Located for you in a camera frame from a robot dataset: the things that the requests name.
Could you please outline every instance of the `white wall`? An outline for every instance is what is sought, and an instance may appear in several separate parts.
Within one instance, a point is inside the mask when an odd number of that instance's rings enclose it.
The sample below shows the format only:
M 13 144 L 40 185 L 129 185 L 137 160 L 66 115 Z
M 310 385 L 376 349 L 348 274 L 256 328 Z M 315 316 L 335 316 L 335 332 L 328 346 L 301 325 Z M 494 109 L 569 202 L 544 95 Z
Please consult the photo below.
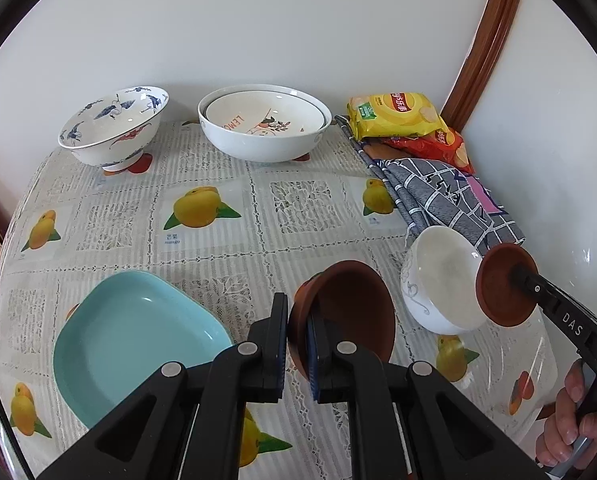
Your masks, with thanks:
M 0 201 L 10 213 L 74 111 L 115 89 L 166 88 L 167 118 L 213 89 L 421 91 L 443 105 L 486 0 L 41 0 L 0 49 Z
M 521 0 L 464 133 L 539 272 L 597 314 L 597 56 L 551 0 Z M 549 328 L 562 379 L 573 345 Z

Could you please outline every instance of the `brown bowl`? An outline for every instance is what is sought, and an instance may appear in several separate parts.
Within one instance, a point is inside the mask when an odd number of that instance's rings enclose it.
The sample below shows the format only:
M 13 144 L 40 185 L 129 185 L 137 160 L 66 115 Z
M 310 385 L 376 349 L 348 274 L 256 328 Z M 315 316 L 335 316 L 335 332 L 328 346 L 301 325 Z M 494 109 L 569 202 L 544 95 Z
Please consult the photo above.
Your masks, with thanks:
M 491 248 L 476 275 L 476 298 L 485 315 L 501 326 L 518 326 L 536 307 L 536 301 L 525 295 L 509 280 L 511 270 L 522 264 L 534 274 L 538 268 L 534 259 L 521 246 L 499 244 Z
M 322 316 L 335 321 L 346 340 L 368 348 L 381 361 L 389 361 L 396 332 L 389 291 L 376 270 L 363 262 L 345 260 L 313 276 L 294 295 L 288 344 L 303 377 L 309 379 L 305 333 L 316 298 Z

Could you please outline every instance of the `red bat design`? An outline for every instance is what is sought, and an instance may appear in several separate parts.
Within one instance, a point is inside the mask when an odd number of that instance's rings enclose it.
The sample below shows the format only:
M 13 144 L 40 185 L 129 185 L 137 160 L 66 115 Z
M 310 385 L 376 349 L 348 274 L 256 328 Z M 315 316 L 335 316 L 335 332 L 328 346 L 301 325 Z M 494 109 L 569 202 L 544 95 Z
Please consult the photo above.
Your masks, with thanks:
M 134 128 L 131 132 L 126 133 L 125 135 L 118 137 L 118 139 L 116 139 L 114 142 L 112 142 L 110 144 L 110 149 L 112 149 L 112 146 L 114 144 L 116 144 L 117 142 L 120 142 L 121 140 L 129 140 L 129 139 L 134 139 L 134 137 L 136 137 L 140 132 L 143 131 L 144 128 L 147 128 L 147 126 L 149 126 L 151 123 L 146 123 L 143 124 L 142 126 L 139 126 L 137 128 Z

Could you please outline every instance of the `green label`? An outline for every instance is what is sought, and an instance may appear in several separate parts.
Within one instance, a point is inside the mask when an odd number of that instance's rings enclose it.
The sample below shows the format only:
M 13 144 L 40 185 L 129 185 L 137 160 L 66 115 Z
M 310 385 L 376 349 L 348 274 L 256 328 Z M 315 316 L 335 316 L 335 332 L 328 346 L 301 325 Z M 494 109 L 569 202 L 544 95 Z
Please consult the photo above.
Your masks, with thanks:
M 360 116 L 363 117 L 363 119 L 365 119 L 365 120 L 376 119 L 376 114 L 374 113 L 374 108 L 372 108 L 372 105 L 369 103 L 360 105 L 358 107 L 358 111 L 360 112 Z

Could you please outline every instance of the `hand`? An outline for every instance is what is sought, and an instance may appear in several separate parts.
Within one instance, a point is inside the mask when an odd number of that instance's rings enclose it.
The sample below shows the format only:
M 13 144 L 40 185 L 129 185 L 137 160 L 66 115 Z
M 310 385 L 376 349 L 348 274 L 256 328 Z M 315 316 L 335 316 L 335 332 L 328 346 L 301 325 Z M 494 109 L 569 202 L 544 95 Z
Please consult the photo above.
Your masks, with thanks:
M 585 415 L 576 425 L 576 402 L 585 394 L 582 361 L 576 361 L 565 377 L 565 387 L 556 396 L 556 413 L 545 421 L 544 433 L 536 440 L 536 458 L 546 466 L 565 462 L 571 456 L 571 444 L 579 434 L 593 439 L 576 469 L 585 469 L 597 453 L 597 413 Z

